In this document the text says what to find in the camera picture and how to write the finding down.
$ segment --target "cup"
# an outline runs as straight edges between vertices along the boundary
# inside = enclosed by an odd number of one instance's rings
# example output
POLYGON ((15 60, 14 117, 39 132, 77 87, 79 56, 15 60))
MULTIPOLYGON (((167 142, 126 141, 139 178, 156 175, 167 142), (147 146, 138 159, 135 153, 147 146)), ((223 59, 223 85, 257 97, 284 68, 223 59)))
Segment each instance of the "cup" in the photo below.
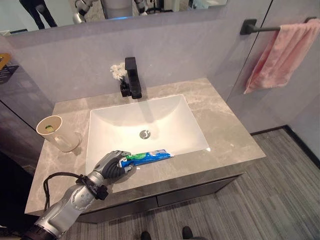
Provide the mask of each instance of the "cup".
POLYGON ((69 125, 57 115, 42 119, 36 126, 36 132, 65 153, 75 149, 80 142, 69 125))

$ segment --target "blue toothpaste tube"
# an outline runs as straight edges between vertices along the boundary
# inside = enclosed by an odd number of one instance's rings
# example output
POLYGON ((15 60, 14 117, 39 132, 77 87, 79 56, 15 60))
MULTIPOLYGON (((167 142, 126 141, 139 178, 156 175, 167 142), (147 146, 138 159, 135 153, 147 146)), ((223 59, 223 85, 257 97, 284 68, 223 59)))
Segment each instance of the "blue toothpaste tube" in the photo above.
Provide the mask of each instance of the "blue toothpaste tube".
POLYGON ((171 157, 173 157, 173 155, 166 152, 166 150, 164 149, 132 154, 132 155, 125 156, 122 160, 120 160, 119 167, 124 168, 129 165, 138 166, 142 164, 149 164, 149 163, 161 161, 164 159, 169 159, 171 157))

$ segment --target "towel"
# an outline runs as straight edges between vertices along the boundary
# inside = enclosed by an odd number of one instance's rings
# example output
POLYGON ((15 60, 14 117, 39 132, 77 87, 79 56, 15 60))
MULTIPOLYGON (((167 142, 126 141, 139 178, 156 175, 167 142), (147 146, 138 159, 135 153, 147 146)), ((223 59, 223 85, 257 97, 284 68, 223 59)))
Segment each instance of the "towel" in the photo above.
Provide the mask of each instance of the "towel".
POLYGON ((320 19, 281 25, 254 67, 244 94, 287 85, 319 31, 320 19))

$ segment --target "countertop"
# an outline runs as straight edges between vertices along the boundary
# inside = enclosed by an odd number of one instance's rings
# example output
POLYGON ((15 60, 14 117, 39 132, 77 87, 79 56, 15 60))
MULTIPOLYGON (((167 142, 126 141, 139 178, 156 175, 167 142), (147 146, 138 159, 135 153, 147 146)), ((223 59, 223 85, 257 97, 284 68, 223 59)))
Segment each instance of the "countertop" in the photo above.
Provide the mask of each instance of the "countertop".
MULTIPOLYGON (((206 78, 170 83, 143 90, 142 100, 184 95, 210 147, 173 158, 139 166, 118 181, 106 182, 109 196, 95 201, 87 212, 168 192, 212 178, 234 174, 237 164, 265 157, 254 139, 206 78)), ((25 212, 41 214, 45 203, 43 181, 55 172, 85 173, 90 111, 92 109, 141 101, 118 93, 57 102, 53 115, 59 115, 81 138, 72 152, 61 152, 47 140, 39 157, 25 212)), ((49 180, 50 202, 58 201, 75 184, 68 176, 49 180)))

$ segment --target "sink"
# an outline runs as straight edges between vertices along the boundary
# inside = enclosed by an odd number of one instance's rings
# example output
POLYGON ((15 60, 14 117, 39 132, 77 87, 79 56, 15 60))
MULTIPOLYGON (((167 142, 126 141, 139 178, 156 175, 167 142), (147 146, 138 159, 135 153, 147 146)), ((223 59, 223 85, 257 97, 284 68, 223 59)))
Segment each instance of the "sink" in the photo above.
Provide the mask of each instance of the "sink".
POLYGON ((114 150, 138 154, 165 149, 180 155, 208 147, 183 95, 94 109, 90 112, 85 173, 114 150))

